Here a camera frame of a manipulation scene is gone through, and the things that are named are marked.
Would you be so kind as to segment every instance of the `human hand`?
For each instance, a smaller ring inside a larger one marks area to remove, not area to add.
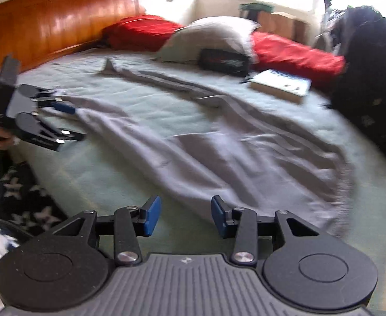
[[[15,137],[8,130],[0,127],[0,138],[4,138],[4,140],[0,140],[0,150],[8,150],[11,146],[14,145]]]

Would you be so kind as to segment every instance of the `red pillow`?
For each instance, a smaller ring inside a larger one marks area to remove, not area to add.
[[[259,58],[259,63],[255,64],[256,70],[271,68],[309,78],[313,86],[323,90],[345,65],[342,56],[312,49],[274,34],[254,32],[253,41]]]
[[[103,29],[104,39],[116,50],[158,51],[183,26],[156,15],[124,18]]]

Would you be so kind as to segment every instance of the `white pillow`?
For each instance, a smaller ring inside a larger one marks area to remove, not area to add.
[[[251,33],[260,25],[252,20],[220,16],[204,18],[176,30],[158,51],[162,62],[196,63],[202,49],[219,49],[246,55],[257,63]]]

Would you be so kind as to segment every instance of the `gray ribbed panel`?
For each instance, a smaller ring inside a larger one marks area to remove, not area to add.
[[[6,308],[0,316],[39,316]],[[152,254],[135,268],[119,268],[109,284],[79,307],[47,316],[304,316],[276,300],[250,269],[222,255]],[[367,316],[367,310],[344,313]]]

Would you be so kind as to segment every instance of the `book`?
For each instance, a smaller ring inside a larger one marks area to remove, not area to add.
[[[253,89],[300,104],[308,94],[311,80],[269,69],[251,78],[250,83]]]

